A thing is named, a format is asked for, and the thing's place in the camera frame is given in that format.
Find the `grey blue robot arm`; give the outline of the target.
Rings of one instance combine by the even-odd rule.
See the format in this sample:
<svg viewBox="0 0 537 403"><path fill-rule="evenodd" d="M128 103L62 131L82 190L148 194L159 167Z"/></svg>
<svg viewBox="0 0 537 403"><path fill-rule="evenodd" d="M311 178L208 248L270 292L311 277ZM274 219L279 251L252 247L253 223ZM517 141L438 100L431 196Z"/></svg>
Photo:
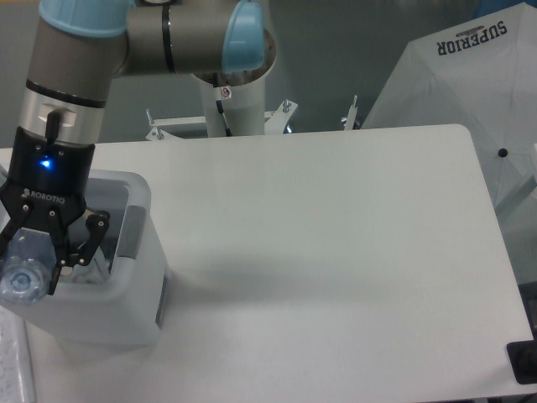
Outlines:
<svg viewBox="0 0 537 403"><path fill-rule="evenodd" d="M236 73L265 60L252 1L43 1L1 186L1 297L32 304L87 266L109 228L85 193L113 78Z"/></svg>

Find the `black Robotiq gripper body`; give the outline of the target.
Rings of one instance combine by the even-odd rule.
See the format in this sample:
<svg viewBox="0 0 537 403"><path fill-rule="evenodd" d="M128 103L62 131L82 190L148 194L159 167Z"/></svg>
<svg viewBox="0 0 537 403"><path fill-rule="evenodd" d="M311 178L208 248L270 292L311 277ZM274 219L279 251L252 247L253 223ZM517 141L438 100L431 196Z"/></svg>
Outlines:
<svg viewBox="0 0 537 403"><path fill-rule="evenodd" d="M61 221L70 226L86 210L85 191L94 152L93 144L50 142L17 128L1 202L20 197L29 201L29 217L22 228L48 233L50 209L59 210Z"/></svg>

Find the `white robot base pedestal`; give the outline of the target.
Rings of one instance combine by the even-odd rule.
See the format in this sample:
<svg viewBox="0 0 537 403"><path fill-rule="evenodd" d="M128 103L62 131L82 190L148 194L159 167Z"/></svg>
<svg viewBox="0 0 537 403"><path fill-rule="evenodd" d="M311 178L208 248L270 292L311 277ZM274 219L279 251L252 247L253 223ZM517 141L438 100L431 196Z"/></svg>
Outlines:
<svg viewBox="0 0 537 403"><path fill-rule="evenodd" d="M274 67L276 43L273 35L264 31L264 63L256 70L238 71L231 74L197 73L193 77L200 91L204 116L215 109L245 109L254 107L259 117L265 112L265 81Z"/></svg>

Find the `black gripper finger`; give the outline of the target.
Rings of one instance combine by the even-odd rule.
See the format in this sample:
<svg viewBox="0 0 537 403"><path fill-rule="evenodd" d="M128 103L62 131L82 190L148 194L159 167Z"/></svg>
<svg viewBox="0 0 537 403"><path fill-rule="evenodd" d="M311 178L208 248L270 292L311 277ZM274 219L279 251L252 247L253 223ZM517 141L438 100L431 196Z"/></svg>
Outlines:
<svg viewBox="0 0 537 403"><path fill-rule="evenodd" d="M1 230L1 257L8 250L8 245L12 241L16 232L24 225L29 217L29 201L20 197L19 199L10 199L3 203L5 214L8 222Z"/></svg>
<svg viewBox="0 0 537 403"><path fill-rule="evenodd" d="M60 211L50 209L47 221L49 235L55 250L56 263L51 276L48 294L55 293L56 286L60 278L60 272L64 267L74 267L75 265L87 266L94 257L97 249L109 228L109 214L104 211L93 211L87 209L83 214L86 217L85 225L89 232L89 238L75 252L70 251L68 237L68 224L61 221Z"/></svg>

